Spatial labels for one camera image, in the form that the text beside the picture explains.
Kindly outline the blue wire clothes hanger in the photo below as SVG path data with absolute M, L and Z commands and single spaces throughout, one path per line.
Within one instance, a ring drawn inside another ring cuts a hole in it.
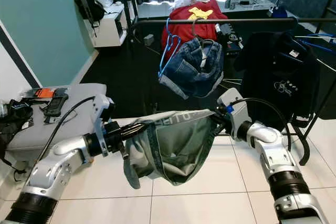
M 176 34 L 173 34 L 170 29 L 170 18 L 165 23 L 165 45 L 163 46 L 163 52 L 161 54 L 161 61 L 159 63 L 159 71 L 157 73 L 160 78 L 166 70 L 167 64 L 178 50 L 178 47 L 182 43 L 182 38 Z

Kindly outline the black clothes hanger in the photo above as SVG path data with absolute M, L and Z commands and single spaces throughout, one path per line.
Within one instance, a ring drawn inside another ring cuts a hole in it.
M 200 53 L 202 55 L 202 60 L 200 62 L 200 68 L 202 69 L 206 65 L 208 59 L 208 53 L 204 51 L 204 46 L 209 46 L 209 48 L 212 48 L 212 44 L 214 43 L 214 41 L 211 39 L 202 39 L 195 31 L 195 25 L 197 21 L 201 19 L 203 18 L 199 17 L 192 22 L 192 34 L 194 35 L 194 38 L 198 42 L 198 49 L 200 50 Z

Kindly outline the blue denim shorts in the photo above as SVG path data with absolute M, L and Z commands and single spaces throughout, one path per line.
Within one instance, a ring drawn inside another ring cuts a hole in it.
M 223 80 L 224 53 L 218 42 L 204 46 L 208 59 L 204 68 L 200 68 L 202 55 L 196 39 L 185 42 L 167 64 L 159 83 L 169 88 L 182 99 L 209 96 Z

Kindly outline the black handheld controller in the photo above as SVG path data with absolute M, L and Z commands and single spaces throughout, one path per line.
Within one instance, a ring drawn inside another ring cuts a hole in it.
M 48 117 L 60 117 L 62 107 L 65 105 L 65 102 L 69 99 L 67 93 L 53 97 L 50 102 L 48 102 L 47 107 L 43 109 L 43 113 Z

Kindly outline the grey upholstered ottoman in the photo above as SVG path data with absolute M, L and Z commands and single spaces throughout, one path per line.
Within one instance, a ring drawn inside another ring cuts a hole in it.
M 57 88 L 67 88 L 66 93 L 69 95 L 69 98 L 61 109 L 62 115 L 67 113 L 72 106 L 82 99 L 97 95 L 105 96 L 107 92 L 107 85 L 103 83 L 75 83 L 72 85 L 49 87 L 51 90 Z M 57 131 L 57 135 L 55 135 L 51 144 L 54 145 L 66 138 L 93 133 L 94 114 L 96 113 L 93 104 L 94 102 L 89 100 L 72 111 Z M 40 152 L 58 123 L 57 121 L 51 124 L 45 123 L 43 111 L 36 105 L 32 108 L 34 112 L 32 116 L 33 125 L 16 133 L 6 148 L 6 153 L 16 160 L 19 160 L 20 155 L 27 154 L 28 152 Z

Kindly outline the black shirt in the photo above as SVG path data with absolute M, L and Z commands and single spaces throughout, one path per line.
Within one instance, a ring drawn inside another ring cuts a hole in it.
M 273 104 L 284 119 L 266 105 L 249 102 L 249 116 L 277 130 L 284 123 L 305 128 L 315 111 L 320 68 L 314 51 L 288 31 L 258 31 L 249 36 L 234 61 L 243 74 L 238 92 L 245 98 Z

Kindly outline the orange and black device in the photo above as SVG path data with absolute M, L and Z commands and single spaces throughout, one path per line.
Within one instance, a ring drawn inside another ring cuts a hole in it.
M 22 93 L 25 99 L 55 99 L 67 96 L 69 88 L 32 88 Z

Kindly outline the black electronic device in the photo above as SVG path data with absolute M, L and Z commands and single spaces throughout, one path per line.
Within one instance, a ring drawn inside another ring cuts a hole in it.
M 217 42 L 219 44 L 228 44 L 228 42 L 238 42 L 240 37 L 237 35 L 230 23 L 215 25 Z

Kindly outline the white cabinet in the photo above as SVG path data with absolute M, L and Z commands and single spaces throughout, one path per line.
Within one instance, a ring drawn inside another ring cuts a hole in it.
M 106 14 L 89 30 L 94 48 L 122 46 L 128 35 L 128 28 L 136 18 L 132 1 L 115 3 L 104 7 Z

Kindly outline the red cloth with yellow star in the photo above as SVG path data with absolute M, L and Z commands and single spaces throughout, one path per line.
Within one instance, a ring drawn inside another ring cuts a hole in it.
M 176 8 L 171 11 L 169 18 L 170 20 L 195 20 L 197 18 L 204 19 L 227 19 L 224 13 L 222 13 L 220 6 L 216 0 L 209 0 L 208 3 L 195 3 L 191 6 L 184 6 L 181 8 Z M 170 24 L 170 29 L 173 34 L 176 34 L 182 38 L 182 43 L 188 42 L 194 39 L 192 34 L 192 23 L 188 24 Z M 217 40 L 215 24 L 197 24 L 195 25 L 195 31 L 203 39 L 213 39 Z M 161 47 L 165 45 L 165 27 L 162 32 L 161 37 Z

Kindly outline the black metal clothes rack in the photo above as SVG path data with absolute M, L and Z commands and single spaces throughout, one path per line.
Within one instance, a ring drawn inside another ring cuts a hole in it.
M 127 32 L 127 38 L 130 40 L 130 42 L 138 42 L 139 39 L 136 38 L 135 30 L 139 27 L 142 27 L 143 25 L 148 24 L 190 24 L 190 25 L 196 25 L 196 24 L 274 24 L 274 23 L 290 23 L 293 24 L 293 28 L 295 29 L 302 23 L 317 23 L 315 29 L 315 35 L 313 38 L 317 39 L 336 39 L 336 36 L 329 36 L 325 33 L 320 33 L 321 27 L 323 23 L 336 23 L 336 18 L 326 18 L 326 15 L 328 13 L 331 13 L 332 15 L 336 15 L 336 9 L 332 8 L 332 3 L 334 0 L 327 0 L 324 8 L 322 9 L 321 16 L 319 18 L 297 18 L 295 16 L 288 16 L 287 18 L 242 18 L 242 19 L 209 19 L 209 20 L 200 20 L 200 21 L 191 21 L 186 19 L 180 19 L 180 20 L 168 20 L 168 19 L 139 19 L 135 18 L 132 25 L 125 30 Z M 298 136 L 300 143 L 302 143 L 302 147 L 304 147 L 304 153 L 298 162 L 300 166 L 304 166 L 307 164 L 310 158 L 310 150 L 309 150 L 309 142 L 307 140 L 307 137 L 312 130 L 314 124 L 317 122 L 317 119 L 321 115 L 324 107 L 326 107 L 326 104 L 328 102 L 329 97 L 336 89 L 336 78 L 333 80 L 331 85 L 329 86 L 329 89 L 326 91 L 324 97 L 322 98 L 322 101 L 319 103 L 319 108 L 315 111 L 313 114 L 313 117 L 310 119 L 309 126 L 307 126 L 304 131 L 302 131 L 297 126 L 293 126 L 293 130 L 295 130 L 295 135 Z

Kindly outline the black backpack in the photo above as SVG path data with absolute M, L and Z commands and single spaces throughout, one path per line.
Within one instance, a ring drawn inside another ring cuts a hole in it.
M 103 19 L 106 10 L 98 0 L 74 0 L 79 13 L 88 20 L 92 26 Z

